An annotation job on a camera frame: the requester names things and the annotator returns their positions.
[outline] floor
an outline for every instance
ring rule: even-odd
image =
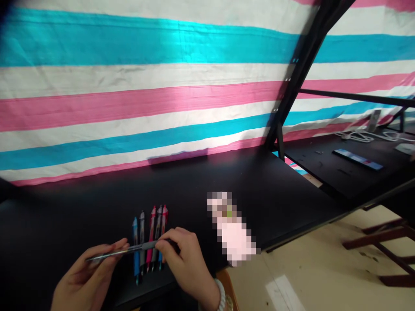
[[[415,310],[415,288],[384,286],[378,275],[405,272],[373,246],[346,250],[359,228],[398,218],[383,206],[359,210],[242,267],[228,268],[240,311]],[[383,243],[395,254],[415,254],[415,242]]]

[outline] bracelet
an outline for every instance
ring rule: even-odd
[[[225,288],[223,287],[223,284],[218,279],[215,279],[215,282],[217,286],[219,287],[220,291],[220,304],[217,308],[217,311],[224,311],[225,310],[225,304],[226,304],[226,294],[225,294]]]
[[[229,295],[225,294],[225,288],[223,287],[223,284],[218,279],[215,279],[215,282],[217,286],[219,287],[220,292],[220,303],[219,307],[217,308],[217,311],[224,311],[225,306],[228,305],[228,311],[233,311],[233,301],[232,298]],[[198,306],[199,311],[202,311],[202,308],[200,307],[200,304]]]

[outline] finger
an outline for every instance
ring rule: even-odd
[[[178,273],[184,265],[184,262],[176,253],[174,248],[170,245],[170,243],[163,240],[158,241],[156,244],[156,249],[161,252],[163,255],[163,260],[169,264],[170,270],[173,272],[173,274]]]
[[[111,280],[117,262],[118,260],[115,256],[106,258],[86,282],[84,286],[85,290],[94,295],[102,283]]]
[[[176,230],[179,231],[179,232],[181,232],[181,233],[183,233],[183,234],[191,234],[190,231],[188,231],[188,230],[186,230],[184,228],[181,228],[181,227],[176,227]]]
[[[179,246],[179,248],[181,249],[181,244],[183,241],[183,238],[185,237],[185,234],[183,234],[183,232],[180,232],[176,229],[170,229],[169,231],[167,231],[165,234],[163,234],[159,240],[165,240],[165,239],[170,239],[173,240],[174,242],[177,243],[177,245]]]
[[[89,262],[85,260],[89,257],[93,257],[96,255],[100,255],[103,253],[108,253],[114,249],[113,245],[102,244],[98,246],[94,246],[92,248],[88,248],[69,268],[67,274],[75,274],[80,272],[82,269],[86,268],[89,265]]]
[[[126,243],[126,244],[124,244],[124,246],[123,246],[123,247],[121,247],[121,248],[120,248],[120,250],[125,250],[125,249],[127,249],[127,248],[129,248],[129,247],[130,247],[130,243]],[[120,261],[120,259],[121,259],[123,256],[124,256],[124,254],[119,254],[119,255],[115,255],[114,257],[116,258],[117,262],[119,262],[119,261]]]
[[[127,243],[127,241],[128,241],[127,238],[122,238],[121,240],[116,241],[112,245],[114,245],[114,249],[119,249],[119,248],[122,248]]]

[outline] ballpoint pen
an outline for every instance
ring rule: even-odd
[[[166,224],[167,224],[167,215],[169,214],[169,211],[166,208],[166,205],[164,204],[163,207],[163,215],[161,218],[161,235],[164,234],[164,232],[166,231]],[[161,252],[159,252],[159,270],[161,271],[163,268],[163,255],[161,254]]]
[[[160,237],[160,226],[161,226],[161,213],[163,212],[163,208],[159,207],[159,209],[157,210],[157,225],[156,225],[156,236],[155,236],[155,240],[158,240]],[[154,267],[157,265],[157,249],[153,250],[153,256],[151,258],[151,272],[154,271]]]
[[[170,239],[166,239],[165,241],[169,242],[171,244],[171,246],[173,246],[173,248],[175,249],[175,251],[177,253],[180,252],[180,249],[179,249],[176,242],[174,242]],[[103,260],[105,258],[108,258],[110,256],[125,255],[125,254],[130,254],[130,253],[133,253],[133,252],[136,252],[136,251],[140,251],[140,250],[152,250],[153,248],[155,248],[157,242],[158,241],[155,240],[155,241],[146,242],[146,243],[135,245],[135,246],[130,246],[129,248],[126,248],[126,249],[121,250],[121,251],[115,251],[115,252],[112,252],[112,253],[106,253],[106,254],[102,254],[102,255],[99,255],[99,256],[90,257],[90,258],[85,259],[85,261],[93,261],[93,260],[101,261],[101,260]]]
[[[144,243],[144,229],[145,229],[145,223],[144,223],[144,211],[141,211],[140,214],[140,244]],[[141,276],[144,275],[144,270],[146,268],[146,251],[142,250],[140,251],[140,270],[141,270]]]
[[[153,240],[153,236],[154,236],[154,218],[156,217],[156,206],[154,205],[153,210],[151,211],[151,216],[150,216],[150,236],[148,237],[148,241],[151,242]],[[151,257],[153,254],[153,250],[149,249],[147,252],[147,272],[150,270],[150,264],[151,264]]]
[[[133,239],[134,239],[134,246],[138,245],[138,228],[137,228],[137,217],[134,217],[133,221]],[[135,276],[135,284],[138,285],[138,277],[140,275],[140,254],[138,251],[134,252],[134,276]]]

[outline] white cable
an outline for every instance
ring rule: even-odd
[[[340,136],[342,139],[344,140],[354,140],[354,141],[358,141],[361,143],[370,143],[371,141],[374,141],[373,137],[370,137],[368,135],[371,136],[375,136],[377,138],[383,139],[383,140],[387,140],[390,142],[397,142],[398,140],[405,140],[405,141],[409,141],[409,142],[415,142],[415,140],[410,140],[407,138],[403,138],[400,137],[400,134],[397,132],[382,132],[381,135],[377,135],[374,133],[370,133],[364,130],[356,130],[356,131],[344,131],[344,132],[337,132],[335,133],[335,135]]]

